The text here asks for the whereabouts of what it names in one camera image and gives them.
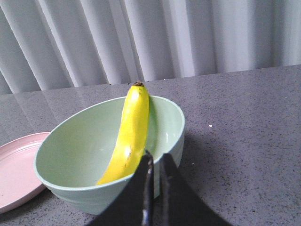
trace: bowl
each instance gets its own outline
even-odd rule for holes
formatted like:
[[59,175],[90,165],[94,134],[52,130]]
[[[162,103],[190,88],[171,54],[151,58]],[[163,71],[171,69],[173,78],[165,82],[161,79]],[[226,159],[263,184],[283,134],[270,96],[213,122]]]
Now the bowl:
[[[39,180],[57,197],[90,214],[100,214],[118,196],[129,179],[95,185],[111,159],[125,97],[86,108],[55,127],[34,158]],[[154,159],[154,195],[159,195],[159,160],[170,153],[179,166],[185,119],[171,100],[150,96],[146,149]]]

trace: speckled countertop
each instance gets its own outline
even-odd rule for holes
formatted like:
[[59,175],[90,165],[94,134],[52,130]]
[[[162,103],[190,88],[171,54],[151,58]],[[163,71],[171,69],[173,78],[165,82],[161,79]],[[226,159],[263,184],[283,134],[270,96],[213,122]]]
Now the speckled countertop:
[[[180,172],[218,214],[237,226],[301,225],[301,65],[145,83],[186,118]],[[0,145],[51,131],[128,84],[0,96]],[[154,225],[160,225],[155,201]],[[0,225],[80,226],[95,216],[49,190],[0,215]]]

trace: pink plate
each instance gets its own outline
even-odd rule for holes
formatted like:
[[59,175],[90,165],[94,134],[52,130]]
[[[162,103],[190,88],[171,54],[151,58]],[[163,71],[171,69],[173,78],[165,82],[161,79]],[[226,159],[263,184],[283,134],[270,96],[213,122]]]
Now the pink plate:
[[0,213],[24,204],[45,189],[34,173],[33,159],[48,134],[31,134],[0,147]]

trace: gray countertop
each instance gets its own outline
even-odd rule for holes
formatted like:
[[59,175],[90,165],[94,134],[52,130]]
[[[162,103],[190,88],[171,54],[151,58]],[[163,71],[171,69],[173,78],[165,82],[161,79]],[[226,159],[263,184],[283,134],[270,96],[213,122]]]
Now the gray countertop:
[[[179,167],[216,213],[237,226],[301,225],[301,65],[146,82],[183,110]],[[125,96],[129,84],[0,96],[0,145],[51,131],[74,113]],[[80,226],[95,216],[45,189],[0,225]],[[154,225],[160,225],[159,200]]]

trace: bowl rim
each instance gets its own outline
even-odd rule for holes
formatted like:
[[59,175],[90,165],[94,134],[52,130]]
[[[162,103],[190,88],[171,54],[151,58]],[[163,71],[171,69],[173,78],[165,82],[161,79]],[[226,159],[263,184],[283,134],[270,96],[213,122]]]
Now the bowl rim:
[[[178,112],[180,113],[181,118],[182,118],[182,121],[181,121],[181,130],[180,130],[179,136],[177,137],[177,140],[179,140],[179,139],[181,138],[181,136],[183,135],[184,127],[185,127],[185,116],[184,116],[184,113],[183,113],[182,109],[181,109],[175,102],[173,102],[172,100],[167,99],[167,98],[165,98],[165,97],[160,97],[160,96],[156,96],[156,95],[149,95],[149,96],[150,96],[150,98],[162,99],[162,100],[164,100],[164,101],[167,101],[167,102],[171,103],[173,106],[175,106],[175,107],[177,108],[177,110],[178,110]],[[104,183],[104,184],[101,184],[101,185],[92,185],[92,186],[85,186],[85,187],[66,187],[66,186],[56,185],[56,184],[53,184],[53,183],[51,183],[51,182],[45,180],[45,179],[39,174],[38,169],[37,169],[37,165],[36,165],[37,156],[38,156],[38,153],[39,153],[39,151],[40,151],[40,148],[42,147],[42,145],[43,145],[43,143],[45,142],[45,140],[46,140],[49,136],[51,136],[51,134],[52,134],[58,127],[60,127],[62,124],[64,124],[64,123],[65,123],[66,121],[68,121],[69,119],[71,119],[71,118],[75,117],[76,115],[82,113],[83,111],[87,111],[87,110],[90,109],[90,108],[93,108],[93,107],[95,107],[95,106],[97,106],[97,105],[100,105],[100,104],[104,104],[104,103],[106,103],[106,102],[111,102],[111,101],[114,101],[114,100],[124,99],[124,98],[126,98],[126,97],[124,96],[124,97],[117,97],[117,98],[105,100],[105,101],[102,101],[102,102],[100,102],[100,103],[94,104],[94,105],[92,105],[92,106],[90,106],[90,107],[87,107],[87,108],[85,108],[85,109],[83,109],[83,110],[80,110],[79,112],[77,112],[77,113],[71,115],[70,117],[68,117],[67,119],[65,119],[65,120],[62,121],[61,123],[59,123],[57,126],[55,126],[55,127],[50,131],[50,133],[46,136],[46,138],[43,140],[43,142],[42,142],[41,145],[39,146],[37,152],[35,153],[34,161],[33,161],[33,169],[34,169],[34,172],[35,172],[37,178],[38,178],[38,179],[39,179],[39,180],[40,180],[47,188],[49,188],[50,190],[51,190],[51,189],[57,189],[57,190],[61,190],[61,191],[87,191],[87,190],[91,191],[91,190],[96,190],[96,189],[103,188],[103,187],[109,187],[109,186],[111,186],[111,185],[113,185],[113,184],[118,184],[119,182],[122,182],[122,181],[127,181],[127,180],[129,180],[129,179],[132,177],[132,175],[133,175],[134,173],[132,173],[132,174],[130,174],[130,175],[127,175],[127,176],[125,176],[125,177],[123,177],[123,178],[120,178],[120,179],[117,179],[117,180],[113,180],[113,181],[111,181],[111,182],[107,182],[107,183]],[[177,144],[177,142],[174,143],[174,145],[167,151],[167,153],[168,153],[170,150],[172,150],[176,144]],[[160,160],[160,158],[161,158],[161,156],[158,157],[157,159],[154,159],[154,165]]]

